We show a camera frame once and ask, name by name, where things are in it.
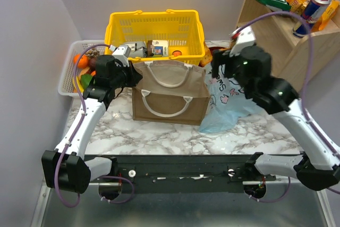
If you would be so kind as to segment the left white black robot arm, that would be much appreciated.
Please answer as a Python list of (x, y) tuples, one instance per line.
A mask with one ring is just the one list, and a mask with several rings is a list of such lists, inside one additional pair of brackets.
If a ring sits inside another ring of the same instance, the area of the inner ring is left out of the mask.
[(96, 75), (83, 91), (82, 105), (69, 131), (54, 150), (42, 155), (48, 187), (82, 194), (90, 181), (112, 172), (113, 161), (109, 158), (97, 156), (85, 161), (86, 148), (97, 123), (116, 97), (116, 89), (135, 87), (141, 79), (125, 55), (98, 57)]

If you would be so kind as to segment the grey white box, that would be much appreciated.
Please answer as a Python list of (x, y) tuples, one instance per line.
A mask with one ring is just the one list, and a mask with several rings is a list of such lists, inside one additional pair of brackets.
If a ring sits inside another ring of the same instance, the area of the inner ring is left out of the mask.
[(131, 50), (129, 57), (147, 57), (147, 46), (144, 41), (126, 41), (123, 45), (129, 46)]

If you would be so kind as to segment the yellow plastic shopping basket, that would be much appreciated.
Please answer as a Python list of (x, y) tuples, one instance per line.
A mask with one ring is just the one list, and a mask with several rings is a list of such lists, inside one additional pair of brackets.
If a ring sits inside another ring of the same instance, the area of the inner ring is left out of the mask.
[[(133, 63), (152, 60), (177, 60), (198, 65), (205, 55), (205, 36), (196, 10), (163, 12), (115, 12), (109, 17), (104, 42), (118, 47), (126, 41), (167, 40), (168, 57), (129, 58)], [(172, 52), (180, 50), (181, 56)]]

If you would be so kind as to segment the brown jute tote bag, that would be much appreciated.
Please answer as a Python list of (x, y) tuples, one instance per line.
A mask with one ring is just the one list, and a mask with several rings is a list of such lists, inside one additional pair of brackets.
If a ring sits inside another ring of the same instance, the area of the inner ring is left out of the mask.
[(204, 68), (173, 60), (133, 66), (142, 75), (132, 88), (134, 120), (201, 124), (210, 101)]

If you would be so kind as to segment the dark purple fruit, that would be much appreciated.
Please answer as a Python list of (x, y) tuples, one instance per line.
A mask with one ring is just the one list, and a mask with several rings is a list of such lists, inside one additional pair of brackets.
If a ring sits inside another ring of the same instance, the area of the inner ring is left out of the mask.
[(89, 61), (88, 61), (88, 67), (90, 67), (90, 69), (94, 70), (96, 68), (96, 62), (97, 62), (96, 57), (90, 58)]

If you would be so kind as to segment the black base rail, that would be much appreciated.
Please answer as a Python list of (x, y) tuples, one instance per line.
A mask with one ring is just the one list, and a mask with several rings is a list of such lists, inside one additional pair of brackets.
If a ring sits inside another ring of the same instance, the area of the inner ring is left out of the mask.
[(108, 178), (97, 178), (99, 191), (123, 194), (242, 193), (244, 185), (274, 181), (247, 166), (251, 155), (107, 155)]

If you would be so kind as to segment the longan bunch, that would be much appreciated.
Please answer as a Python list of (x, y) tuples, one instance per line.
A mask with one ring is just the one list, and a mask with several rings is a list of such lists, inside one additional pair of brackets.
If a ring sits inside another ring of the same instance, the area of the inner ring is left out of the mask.
[(92, 58), (97, 58), (100, 54), (100, 51), (94, 47), (90, 50), (88, 50), (86, 53), (85, 53), (85, 56), (90, 60)]

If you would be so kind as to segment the wooden shelf unit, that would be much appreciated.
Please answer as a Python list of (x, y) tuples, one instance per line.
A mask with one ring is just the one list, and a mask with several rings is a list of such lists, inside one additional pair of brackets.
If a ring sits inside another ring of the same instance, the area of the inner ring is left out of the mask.
[[(268, 7), (255, 0), (244, 0), (237, 26), (241, 27), (254, 18), (270, 12)], [(308, 64), (308, 38), (293, 36), (294, 25), (293, 19), (275, 15), (260, 20), (251, 27), (258, 46), (272, 55), (272, 75), (287, 80), (296, 90), (300, 90)], [(310, 78), (339, 52), (339, 10), (324, 30), (311, 35), (314, 58)]]

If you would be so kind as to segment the white perforated plastic tray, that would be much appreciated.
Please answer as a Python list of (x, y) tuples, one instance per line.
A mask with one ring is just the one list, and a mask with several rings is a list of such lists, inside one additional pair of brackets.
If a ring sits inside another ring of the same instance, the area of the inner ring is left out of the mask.
[(62, 69), (61, 78), (58, 84), (58, 93), (62, 96), (70, 96), (79, 99), (77, 92), (73, 92), (74, 85), (72, 83), (74, 74), (73, 59), (77, 54), (81, 54), (85, 49), (92, 45), (103, 44), (103, 40), (78, 40), (71, 44), (66, 56), (66, 60)]

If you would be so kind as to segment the orange pastry bread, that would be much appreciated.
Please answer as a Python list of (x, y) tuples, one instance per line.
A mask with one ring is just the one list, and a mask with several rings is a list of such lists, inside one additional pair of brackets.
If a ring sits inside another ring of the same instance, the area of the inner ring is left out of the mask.
[(213, 60), (212, 53), (211, 53), (209, 47), (206, 45), (206, 43), (204, 43), (204, 49), (205, 49), (205, 55), (204, 55), (203, 59), (201, 59), (200, 62), (199, 62), (200, 67), (205, 67), (206, 65), (208, 65)]

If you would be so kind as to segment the orange fruit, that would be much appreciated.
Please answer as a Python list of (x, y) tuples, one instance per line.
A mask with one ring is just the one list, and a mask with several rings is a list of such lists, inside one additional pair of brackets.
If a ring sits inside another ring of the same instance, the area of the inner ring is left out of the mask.
[(89, 62), (89, 59), (86, 55), (83, 55), (82, 57), (80, 57), (80, 54), (77, 54), (73, 58), (73, 63), (74, 64), (77, 63), (77, 67), (79, 69), (85, 69), (86, 67), (88, 67), (88, 62)]

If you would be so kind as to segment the red bowl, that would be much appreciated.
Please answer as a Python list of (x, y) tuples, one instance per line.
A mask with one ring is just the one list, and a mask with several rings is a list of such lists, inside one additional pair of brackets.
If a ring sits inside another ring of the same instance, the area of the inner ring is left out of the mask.
[(214, 52), (224, 52), (224, 51), (228, 50), (228, 48), (215, 46), (215, 47), (209, 47), (209, 50), (210, 50), (211, 54), (213, 55)]

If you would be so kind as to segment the blue cartoon plastic bag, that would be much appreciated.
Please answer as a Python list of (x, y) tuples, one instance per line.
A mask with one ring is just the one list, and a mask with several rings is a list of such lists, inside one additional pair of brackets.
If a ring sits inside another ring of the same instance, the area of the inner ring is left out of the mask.
[(210, 101), (207, 114), (199, 127), (201, 133), (218, 133), (232, 129), (239, 118), (262, 112), (256, 103), (246, 99), (243, 88), (235, 79), (224, 77), (224, 67), (219, 67), (216, 78), (212, 77), (211, 64), (204, 67)]

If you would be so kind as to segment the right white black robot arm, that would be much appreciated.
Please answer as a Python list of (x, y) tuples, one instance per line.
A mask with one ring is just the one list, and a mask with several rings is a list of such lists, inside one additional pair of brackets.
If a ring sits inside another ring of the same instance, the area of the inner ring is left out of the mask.
[(339, 151), (319, 126), (303, 113), (298, 92), (289, 82), (271, 75), (271, 55), (253, 45), (231, 56), (230, 50), (212, 54), (212, 77), (220, 66), (224, 76), (243, 88), (246, 99), (255, 102), (278, 120), (303, 149), (298, 155), (277, 156), (255, 153), (246, 162), (256, 175), (281, 175), (298, 179), (307, 188), (320, 191), (339, 183)]

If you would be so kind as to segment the red bull can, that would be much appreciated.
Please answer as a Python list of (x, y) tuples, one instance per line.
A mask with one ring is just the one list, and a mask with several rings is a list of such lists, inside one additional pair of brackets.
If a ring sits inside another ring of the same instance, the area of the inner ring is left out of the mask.
[[(301, 14), (301, 18), (306, 22), (310, 31), (331, 2), (332, 0), (310, 0)], [(302, 38), (308, 34), (307, 29), (301, 22), (297, 22), (292, 31), (293, 35), (298, 38)]]

